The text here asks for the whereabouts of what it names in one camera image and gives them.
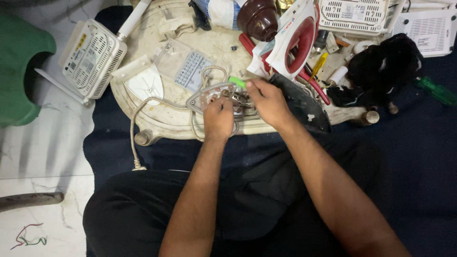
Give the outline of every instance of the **hand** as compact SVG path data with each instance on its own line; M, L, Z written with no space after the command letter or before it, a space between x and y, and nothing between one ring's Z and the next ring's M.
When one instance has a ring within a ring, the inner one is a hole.
M246 83L246 90L262 119L278 130L294 119L279 88L262 80Z
M226 142L233 131L233 103L227 97L220 97L209 103L203 111L205 141L223 140Z

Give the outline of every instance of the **green plastic piece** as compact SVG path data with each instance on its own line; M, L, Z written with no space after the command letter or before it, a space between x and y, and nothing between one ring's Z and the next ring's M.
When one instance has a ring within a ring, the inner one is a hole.
M37 53L55 54L51 34L10 14L0 14L0 127L22 126L32 122L40 106L25 94L24 75Z
M435 99L447 106L453 106L457 104L457 96L449 89L433 84L429 77L417 78L416 86L427 90Z
M239 86L239 87L242 87L242 88L246 88L246 82L242 81L241 79L239 79L237 77L230 76L228 78L228 81L235 83L236 86Z

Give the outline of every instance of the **black pants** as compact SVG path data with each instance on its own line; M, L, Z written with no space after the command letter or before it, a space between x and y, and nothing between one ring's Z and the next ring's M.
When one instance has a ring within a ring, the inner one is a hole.
M385 214L381 153L366 143L321 140ZM130 171L111 177L90 198L83 217L96 256L157 256L186 183L186 171ZM212 256L345 255L319 217L289 152L220 182Z

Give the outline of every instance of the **white tile floor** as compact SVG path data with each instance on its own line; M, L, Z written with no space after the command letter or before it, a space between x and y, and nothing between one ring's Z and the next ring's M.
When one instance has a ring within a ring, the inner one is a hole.
M43 66L63 83L57 62L73 31L75 22L94 18L99 10L117 5L117 0L13 1L0 9L14 13L52 34L57 53ZM65 193L61 204L37 206L0 213L0 256L85 256L82 227L84 207L94 191L92 169L82 144L92 132L94 106L84 107L47 80L37 82L34 102L42 106L30 124L0 130L0 197L21 193ZM15 238L28 224L25 238L43 246L19 246Z

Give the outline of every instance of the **green stool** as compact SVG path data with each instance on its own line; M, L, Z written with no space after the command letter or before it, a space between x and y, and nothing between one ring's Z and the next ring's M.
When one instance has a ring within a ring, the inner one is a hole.
M0 24L0 127L22 126L41 109L26 96L27 66L38 53L55 54L56 43L51 34L19 17L0 14Z

